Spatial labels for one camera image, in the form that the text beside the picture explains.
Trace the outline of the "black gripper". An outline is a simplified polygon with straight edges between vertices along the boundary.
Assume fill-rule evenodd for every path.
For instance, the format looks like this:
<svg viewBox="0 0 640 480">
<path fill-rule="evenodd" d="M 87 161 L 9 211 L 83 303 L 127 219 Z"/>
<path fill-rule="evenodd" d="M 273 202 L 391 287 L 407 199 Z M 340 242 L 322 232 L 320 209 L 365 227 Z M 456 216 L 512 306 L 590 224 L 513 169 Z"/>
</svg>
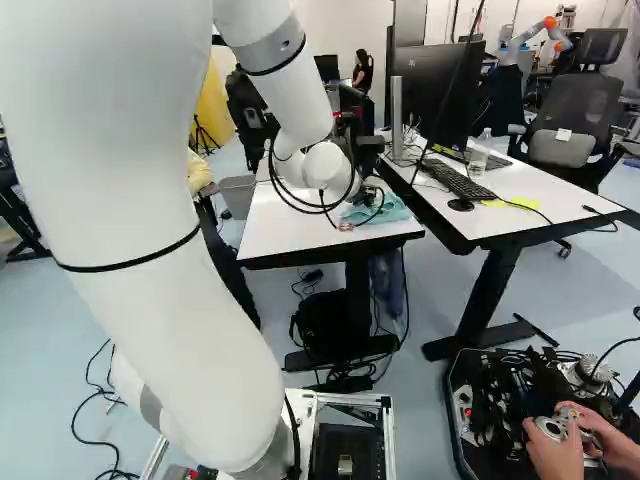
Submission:
<svg viewBox="0 0 640 480">
<path fill-rule="evenodd" d="M 380 207 L 385 203 L 385 190 L 378 185 L 363 185 L 357 195 L 357 204 L 365 207 Z"/>
</svg>

